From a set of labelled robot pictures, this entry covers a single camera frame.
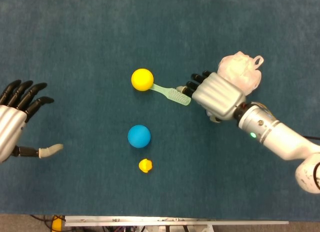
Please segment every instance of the green toothbrush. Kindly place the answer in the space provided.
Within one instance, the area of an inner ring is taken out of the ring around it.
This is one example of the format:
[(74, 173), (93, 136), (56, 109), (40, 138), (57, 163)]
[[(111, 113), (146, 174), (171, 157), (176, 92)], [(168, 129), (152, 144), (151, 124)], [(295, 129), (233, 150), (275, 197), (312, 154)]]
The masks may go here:
[(177, 91), (174, 88), (165, 88), (162, 86), (158, 86), (156, 84), (153, 84), (150, 88), (153, 91), (157, 91), (164, 95), (169, 100), (175, 101), (177, 103), (180, 103), (184, 106), (188, 106), (191, 102), (191, 98), (182, 94), (181, 92)]

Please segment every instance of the blue ball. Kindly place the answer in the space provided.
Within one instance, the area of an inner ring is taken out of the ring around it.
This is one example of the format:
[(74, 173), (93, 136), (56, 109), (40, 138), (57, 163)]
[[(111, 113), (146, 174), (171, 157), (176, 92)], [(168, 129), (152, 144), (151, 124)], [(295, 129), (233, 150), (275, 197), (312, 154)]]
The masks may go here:
[(130, 145), (136, 148), (143, 148), (149, 144), (151, 133), (149, 129), (143, 125), (135, 125), (128, 132), (128, 141)]

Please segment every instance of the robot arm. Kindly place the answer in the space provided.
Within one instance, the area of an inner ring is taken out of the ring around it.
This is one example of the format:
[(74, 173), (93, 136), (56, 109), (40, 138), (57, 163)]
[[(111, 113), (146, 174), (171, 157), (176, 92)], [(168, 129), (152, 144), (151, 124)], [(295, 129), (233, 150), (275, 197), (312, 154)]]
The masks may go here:
[(246, 104), (243, 92), (216, 73), (193, 74), (181, 91), (200, 104), (212, 121), (236, 119), (240, 129), (284, 160), (305, 159), (297, 168), (298, 184), (320, 194), (320, 146), (277, 120), (259, 103)]
[(54, 102), (52, 98), (45, 96), (32, 102), (35, 95), (47, 86), (46, 83), (40, 83), (31, 87), (32, 83), (16, 80), (10, 83), (0, 96), (0, 163), (10, 155), (41, 158), (62, 149), (62, 145), (39, 150), (16, 146), (29, 119), (41, 106)]

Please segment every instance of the black finger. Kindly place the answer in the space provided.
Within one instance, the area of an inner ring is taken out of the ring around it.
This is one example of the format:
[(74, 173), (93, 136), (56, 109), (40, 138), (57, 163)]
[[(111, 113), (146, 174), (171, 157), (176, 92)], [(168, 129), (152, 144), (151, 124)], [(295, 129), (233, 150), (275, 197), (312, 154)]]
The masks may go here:
[(198, 84), (195, 84), (195, 83), (192, 82), (192, 81), (188, 81), (188, 82), (186, 83), (186, 86), (195, 91), (195, 90), (198, 88), (199, 85), (198, 85)]
[(31, 85), (33, 84), (33, 81), (26, 81), (16, 89), (15, 93), (7, 103), (7, 106), (13, 107), (16, 105), (16, 103), (20, 100), (21, 96), (24, 94), (25, 90), (27, 90)]
[(26, 113), (26, 121), (28, 122), (30, 118), (45, 104), (53, 103), (55, 100), (53, 100), (50, 97), (40, 97), (39, 99), (35, 100), (31, 105), (25, 110)]
[(199, 74), (192, 74), (191, 78), (199, 83), (202, 83), (204, 81), (204, 78)]
[(188, 87), (185, 87), (183, 90), (182, 90), (182, 93), (188, 97), (192, 97), (192, 94), (194, 93), (195, 91), (193, 91), (192, 89), (188, 88)]
[(202, 73), (202, 75), (203, 75), (204, 77), (208, 77), (208, 76), (210, 76), (210, 74), (211, 74), (211, 72), (208, 71), (208, 70), (205, 70), (205, 71), (203, 71), (203, 73)]
[(7, 99), (11, 96), (11, 94), (13, 93), (14, 89), (19, 86), (21, 83), (21, 80), (16, 80), (13, 81), (12, 83), (10, 83), (5, 90), (3, 91), (3, 93), (0, 96), (0, 105), (4, 105), (7, 101)]
[(25, 108), (29, 105), (35, 95), (42, 89), (47, 87), (46, 83), (39, 83), (30, 88), (27, 94), (25, 94), (19, 104), (16, 106), (18, 110), (25, 110)]

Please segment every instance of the green led light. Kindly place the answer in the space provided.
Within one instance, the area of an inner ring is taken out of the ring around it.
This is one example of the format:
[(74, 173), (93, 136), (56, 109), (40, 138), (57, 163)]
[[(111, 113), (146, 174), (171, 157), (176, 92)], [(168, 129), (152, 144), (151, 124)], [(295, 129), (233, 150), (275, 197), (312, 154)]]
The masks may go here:
[(251, 132), (250, 135), (251, 135), (253, 138), (256, 138), (256, 137), (257, 137), (257, 135), (256, 135), (255, 133), (253, 133), (253, 132)]

